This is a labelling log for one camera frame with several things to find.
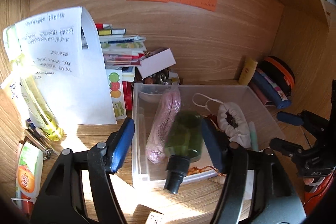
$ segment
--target wooden shelf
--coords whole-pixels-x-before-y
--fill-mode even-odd
[[[177,3],[155,3],[127,0],[0,0],[0,29],[30,15],[71,6],[84,6],[96,22],[123,27],[128,33],[147,37],[149,50],[170,47],[176,58],[174,69],[185,84],[235,85],[244,58],[261,60],[273,54],[283,59],[296,76],[293,105],[290,112],[303,108],[327,117],[330,110],[330,84],[336,76],[333,53],[335,7],[321,0],[218,0],[216,12]],[[11,71],[0,47],[0,81]],[[17,143],[23,130],[17,110],[0,90],[0,184],[4,194],[12,197],[16,177]],[[275,116],[276,110],[270,109]],[[76,132],[57,143],[59,150],[90,148],[118,130],[110,126],[79,126]],[[279,124],[287,140],[305,147],[298,128]],[[42,181],[55,159],[44,163]],[[303,182],[289,158],[280,157],[296,190],[302,197]],[[150,194],[131,186],[131,155],[123,168],[113,176],[118,201],[128,223],[144,223],[151,209],[172,213],[172,223],[209,222],[221,185],[208,180],[181,186],[179,194],[162,191]],[[90,198],[88,180],[84,183],[90,217],[95,210]],[[244,203],[244,214],[248,204]]]

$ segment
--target white card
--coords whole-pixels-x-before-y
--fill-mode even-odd
[[[165,218],[163,214],[151,211],[147,217],[145,224],[165,224]]]
[[[126,118],[126,107],[123,89],[123,71],[118,69],[107,69],[110,94],[113,103],[115,118],[117,120]]]

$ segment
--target pink mesh bag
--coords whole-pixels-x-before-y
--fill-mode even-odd
[[[165,141],[180,107],[179,87],[173,84],[162,94],[147,140],[146,156],[154,164],[160,163],[166,156],[164,153]]]

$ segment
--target small card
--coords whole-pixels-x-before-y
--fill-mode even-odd
[[[106,75],[109,82],[113,110],[117,120],[126,118],[126,107],[123,90],[123,71],[107,69]]]
[[[141,66],[138,67],[138,70],[141,74],[141,77],[145,79],[146,77],[174,64],[176,64],[176,61],[174,59],[173,53],[171,52],[171,49],[168,48],[142,60]]]
[[[145,224],[165,224],[165,218],[163,214],[151,211]]]

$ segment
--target black spray nozzle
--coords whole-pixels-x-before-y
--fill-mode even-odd
[[[178,155],[169,158],[168,171],[164,190],[171,194],[177,194],[183,178],[188,174],[190,159]]]

